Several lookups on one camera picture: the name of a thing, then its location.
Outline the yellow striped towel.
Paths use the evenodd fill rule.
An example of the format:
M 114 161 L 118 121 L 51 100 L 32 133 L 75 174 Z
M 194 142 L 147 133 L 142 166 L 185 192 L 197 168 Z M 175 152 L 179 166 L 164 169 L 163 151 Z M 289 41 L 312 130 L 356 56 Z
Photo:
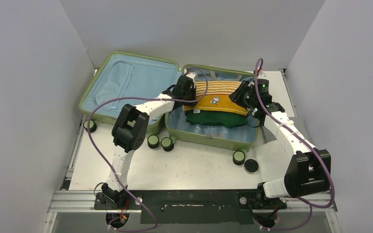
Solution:
M 240 107 L 233 103 L 229 95 L 235 92 L 241 82 L 238 81 L 209 81 L 207 93 L 202 98 L 206 90 L 206 82 L 196 83 L 196 98 L 200 99 L 194 106 L 183 106 L 183 111 L 202 110 L 202 111 L 217 111 L 227 112 L 239 115 L 247 115 L 248 111 L 245 107 Z

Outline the green shirt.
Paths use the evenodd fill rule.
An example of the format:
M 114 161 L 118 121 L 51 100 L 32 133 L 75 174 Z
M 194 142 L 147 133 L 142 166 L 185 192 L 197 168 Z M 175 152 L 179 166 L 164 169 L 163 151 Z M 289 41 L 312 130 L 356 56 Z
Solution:
M 204 126 L 224 126 L 234 128 L 246 125 L 247 117 L 236 113 L 219 112 L 219 111 L 204 111 L 194 112 L 193 110 L 186 111 L 186 122 L 195 125 Z

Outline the white cloth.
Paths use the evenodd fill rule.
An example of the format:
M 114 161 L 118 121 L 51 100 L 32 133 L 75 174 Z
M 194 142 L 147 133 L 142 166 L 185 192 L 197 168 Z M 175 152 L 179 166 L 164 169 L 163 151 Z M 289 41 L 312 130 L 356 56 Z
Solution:
M 287 171 L 290 157 L 287 155 L 279 141 L 274 140 L 269 143 L 255 147 L 255 160 L 258 162 L 259 180 L 270 182 L 284 178 Z

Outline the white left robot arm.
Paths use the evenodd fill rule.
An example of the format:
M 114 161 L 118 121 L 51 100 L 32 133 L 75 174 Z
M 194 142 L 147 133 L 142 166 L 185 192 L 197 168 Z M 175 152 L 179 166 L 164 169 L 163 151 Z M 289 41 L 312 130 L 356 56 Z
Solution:
M 196 103 L 196 79 L 198 74 L 181 75 L 176 84 L 158 95 L 157 100 L 122 107 L 113 126 L 114 158 L 108 180 L 102 185 L 102 193 L 113 208 L 121 208 L 127 199 L 127 176 L 132 157 L 144 142 L 149 122 L 182 105 Z

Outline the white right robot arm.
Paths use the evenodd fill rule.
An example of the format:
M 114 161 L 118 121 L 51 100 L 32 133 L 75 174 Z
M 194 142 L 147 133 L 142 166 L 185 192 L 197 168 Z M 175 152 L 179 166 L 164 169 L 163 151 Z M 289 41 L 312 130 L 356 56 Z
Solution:
M 268 80 L 242 81 L 229 98 L 258 119 L 290 158 L 284 176 L 264 182 L 261 191 L 256 193 L 255 201 L 260 207 L 269 207 L 275 198 L 299 198 L 331 188 L 331 155 L 327 150 L 319 150 L 308 142 L 282 105 L 272 100 Z

